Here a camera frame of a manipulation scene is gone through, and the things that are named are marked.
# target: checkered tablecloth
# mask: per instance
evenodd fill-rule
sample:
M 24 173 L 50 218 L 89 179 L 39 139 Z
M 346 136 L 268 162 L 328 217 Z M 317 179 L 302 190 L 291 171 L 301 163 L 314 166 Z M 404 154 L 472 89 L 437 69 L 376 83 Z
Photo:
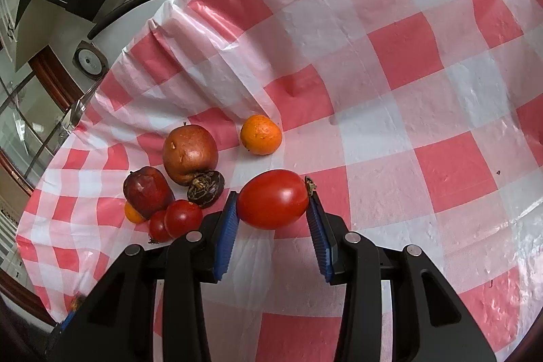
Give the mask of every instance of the checkered tablecloth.
M 420 245 L 503 360 L 543 305 L 542 5 L 166 2 L 26 207 L 17 243 L 36 293 L 60 321 L 126 245 L 152 247 L 147 227 L 125 219 L 121 185 L 144 165 L 164 170 L 164 137 L 191 122 L 215 137 L 226 179 L 207 212 L 265 170 L 308 174 L 352 230 L 379 246 Z M 254 113 L 284 131 L 271 156 L 238 141 Z M 333 359 L 344 289 L 320 275 L 304 218 L 275 232 L 242 223 L 224 280 L 202 289 L 214 361 Z

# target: tablecloth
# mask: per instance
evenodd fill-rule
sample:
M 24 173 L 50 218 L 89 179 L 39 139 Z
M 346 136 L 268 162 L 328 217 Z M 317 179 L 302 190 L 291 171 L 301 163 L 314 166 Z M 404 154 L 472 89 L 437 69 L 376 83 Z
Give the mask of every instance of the tablecloth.
M 125 219 L 121 185 L 144 165 L 164 170 L 164 137 L 190 122 L 215 137 L 226 180 L 207 212 L 265 170 L 310 175 L 351 229 L 379 246 L 420 245 L 505 359 L 543 305 L 542 5 L 167 1 L 25 209 L 17 244 L 36 293 L 60 321 L 126 245 L 155 247 Z M 254 113 L 284 132 L 271 156 L 240 146 Z M 321 277 L 303 218 L 275 232 L 241 223 L 228 273 L 202 291 L 214 361 L 333 359 L 344 289 Z M 386 284 L 383 298 L 389 360 Z

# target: plum tomato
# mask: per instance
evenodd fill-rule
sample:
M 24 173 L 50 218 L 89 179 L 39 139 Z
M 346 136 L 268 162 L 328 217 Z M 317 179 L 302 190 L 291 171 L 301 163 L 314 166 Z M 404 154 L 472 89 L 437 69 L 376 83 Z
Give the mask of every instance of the plum tomato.
M 259 229 L 274 230 L 298 220 L 309 204 L 303 179 L 296 173 L 276 169 L 249 181 L 237 199 L 237 215 Z
M 149 236 L 159 243 L 165 243 L 172 239 L 164 226 L 165 210 L 158 210 L 149 220 Z
M 177 239 L 187 232 L 197 230 L 203 219 L 202 209 L 197 204 L 186 199 L 178 199 L 166 209 L 164 224 L 168 234 Z

